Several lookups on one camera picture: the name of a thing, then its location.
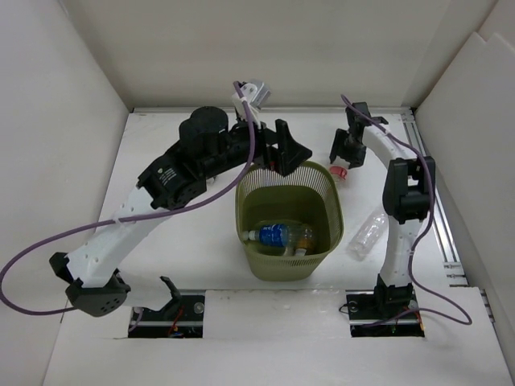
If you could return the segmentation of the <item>clear ribbed plastic bottle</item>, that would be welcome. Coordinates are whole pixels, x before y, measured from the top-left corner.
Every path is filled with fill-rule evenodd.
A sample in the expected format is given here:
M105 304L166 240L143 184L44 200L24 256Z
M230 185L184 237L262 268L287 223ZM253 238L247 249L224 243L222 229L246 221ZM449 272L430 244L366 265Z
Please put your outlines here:
M381 209L373 211L350 240L349 252L357 260L364 260L388 227L388 216Z

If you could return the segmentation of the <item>blue label clear bottle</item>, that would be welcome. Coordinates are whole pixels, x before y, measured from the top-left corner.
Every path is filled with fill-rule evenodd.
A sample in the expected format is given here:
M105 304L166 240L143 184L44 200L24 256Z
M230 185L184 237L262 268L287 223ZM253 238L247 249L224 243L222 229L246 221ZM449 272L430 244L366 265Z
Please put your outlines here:
M315 231L307 224L281 223L262 225L242 233L244 240L256 241L262 245L277 248L290 247L291 242L301 236L315 237Z

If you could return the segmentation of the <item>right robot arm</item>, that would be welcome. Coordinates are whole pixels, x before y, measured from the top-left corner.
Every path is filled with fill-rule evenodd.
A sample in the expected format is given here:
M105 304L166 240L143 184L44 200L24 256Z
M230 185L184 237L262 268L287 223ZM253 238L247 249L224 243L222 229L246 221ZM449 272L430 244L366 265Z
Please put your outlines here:
M365 102L344 103L348 128L336 131L330 160L341 158L353 169L364 165L371 150L387 170L382 193L389 221L385 260L373 294L356 301L364 320L384 322L403 317L413 296L414 250L424 236L422 225L430 225L434 214L435 162L395 137L383 117L371 116Z

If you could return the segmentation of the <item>red label clear bottle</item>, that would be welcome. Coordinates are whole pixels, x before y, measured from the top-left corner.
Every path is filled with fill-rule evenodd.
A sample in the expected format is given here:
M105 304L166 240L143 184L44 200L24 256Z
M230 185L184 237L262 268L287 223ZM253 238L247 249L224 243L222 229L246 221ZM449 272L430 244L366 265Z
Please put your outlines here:
M342 165L331 164L328 172L332 176L337 186L343 186L348 178L348 168Z

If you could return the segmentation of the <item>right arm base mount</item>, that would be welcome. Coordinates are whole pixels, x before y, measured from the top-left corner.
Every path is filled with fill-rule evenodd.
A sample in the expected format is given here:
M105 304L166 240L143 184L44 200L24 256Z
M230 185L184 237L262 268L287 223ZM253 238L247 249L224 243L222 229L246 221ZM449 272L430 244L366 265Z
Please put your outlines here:
M348 290L339 312L348 316L353 338L425 336L411 284L398 287L378 281L372 290Z

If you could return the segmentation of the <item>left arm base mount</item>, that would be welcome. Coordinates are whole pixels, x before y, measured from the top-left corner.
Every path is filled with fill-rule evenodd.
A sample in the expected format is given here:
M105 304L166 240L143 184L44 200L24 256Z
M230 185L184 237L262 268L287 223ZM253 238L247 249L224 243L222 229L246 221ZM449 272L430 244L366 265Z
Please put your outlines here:
M128 327L130 339L201 339L204 332L205 290L178 289L169 277L160 277L170 293L158 310L134 307Z

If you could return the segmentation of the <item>orange label yellow cap bottle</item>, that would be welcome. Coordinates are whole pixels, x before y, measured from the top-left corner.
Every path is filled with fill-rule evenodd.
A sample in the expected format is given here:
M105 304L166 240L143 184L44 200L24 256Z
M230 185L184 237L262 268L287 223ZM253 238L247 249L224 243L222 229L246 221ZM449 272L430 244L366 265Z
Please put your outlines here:
M317 245L317 239L313 236L301 236L290 244L290 254L293 257L305 257L311 255Z

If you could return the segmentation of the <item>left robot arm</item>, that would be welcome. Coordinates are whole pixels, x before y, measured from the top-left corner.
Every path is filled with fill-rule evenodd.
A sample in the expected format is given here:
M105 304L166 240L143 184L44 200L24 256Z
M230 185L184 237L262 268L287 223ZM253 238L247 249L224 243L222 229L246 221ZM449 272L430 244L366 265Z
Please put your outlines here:
M180 123L179 140L138 176L111 222L98 226L75 251L55 253L49 263L68 283L65 293L75 309L105 316L124 304L131 291L119 273L120 263L164 220L183 213L205 193L208 179L250 164L287 176L311 156L282 119L274 129L242 117L230 125L222 109L195 109Z

